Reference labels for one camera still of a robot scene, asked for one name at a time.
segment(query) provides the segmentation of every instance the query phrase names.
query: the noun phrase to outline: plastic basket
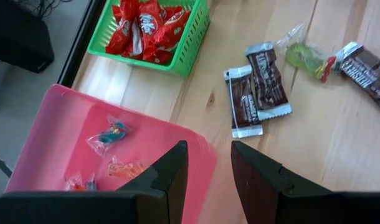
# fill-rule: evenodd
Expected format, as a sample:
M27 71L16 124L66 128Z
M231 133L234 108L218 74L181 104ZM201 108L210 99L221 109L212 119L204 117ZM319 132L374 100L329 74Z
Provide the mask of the plastic basket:
M86 139L108 127L109 115L126 124L131 132L101 158ZM78 171L83 180L95 174L98 190L116 190L130 179L108 175L113 155L125 163L141 160L147 168L180 140L187 141L189 150L182 223L193 224L197 223L216 166L215 150L205 138L175 124L54 85L43 99L6 192L62 190L65 178Z
M182 6L185 9L192 9L192 13L186 24L179 45L176 48L174 57L171 63L167 65L157 65L154 63L125 58L120 55L107 54L105 52L105 46L108 44L112 34L118 27L113 17L112 5L118 5L119 2L120 0L107 1L92 39L90 40L88 52L125 62L130 65L164 71L173 75L179 75L180 77L188 77L210 22L207 0L158 0L161 7Z

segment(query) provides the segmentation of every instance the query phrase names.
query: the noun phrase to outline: gray floor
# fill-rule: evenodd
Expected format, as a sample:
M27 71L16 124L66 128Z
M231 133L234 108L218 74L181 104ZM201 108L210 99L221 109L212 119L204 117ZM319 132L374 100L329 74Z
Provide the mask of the gray floor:
M55 61L42 74L0 63L0 156L14 167L46 90L56 83L89 0L62 3L45 18ZM0 171L0 194L8 178Z

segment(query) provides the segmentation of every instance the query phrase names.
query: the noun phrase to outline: table surface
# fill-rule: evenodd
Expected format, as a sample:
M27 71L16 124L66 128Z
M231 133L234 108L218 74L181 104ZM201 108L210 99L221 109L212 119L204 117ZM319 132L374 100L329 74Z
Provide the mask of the table surface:
M350 41L380 57L380 0L210 0L211 25L183 80L85 55L74 88L202 134L218 156L200 223L246 223L230 164L231 115L222 72L247 64L245 48L276 41L295 24L328 53ZM282 59L293 107L243 142L331 190L380 190L380 109L355 84L311 82Z

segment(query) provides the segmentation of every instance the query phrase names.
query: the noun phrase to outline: brown wrapper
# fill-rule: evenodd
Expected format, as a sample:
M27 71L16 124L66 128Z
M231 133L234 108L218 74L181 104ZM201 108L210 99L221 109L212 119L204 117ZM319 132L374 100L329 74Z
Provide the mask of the brown wrapper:
M251 45L245 50L255 82L258 117L261 121L292 113L275 61L273 43Z
M343 59L341 72L380 106L380 59L355 42L350 42L337 56Z
M250 65L231 68L224 72L232 109L233 138L246 138L263 134L258 119L251 88L252 68Z

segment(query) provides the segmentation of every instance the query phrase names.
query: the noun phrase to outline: green basket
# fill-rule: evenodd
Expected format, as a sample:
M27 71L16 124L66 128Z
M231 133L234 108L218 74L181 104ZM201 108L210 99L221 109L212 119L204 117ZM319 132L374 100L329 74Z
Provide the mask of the green basket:
M90 40L88 52L130 65L164 71L181 77L188 77L210 21L207 0L158 0L161 7L182 6L185 9L192 9L188 23L184 28L183 36L169 65L157 65L122 57L120 55L107 54L105 52L105 46L118 27L113 17L112 5L118 5L119 2L120 0L107 1L92 39Z

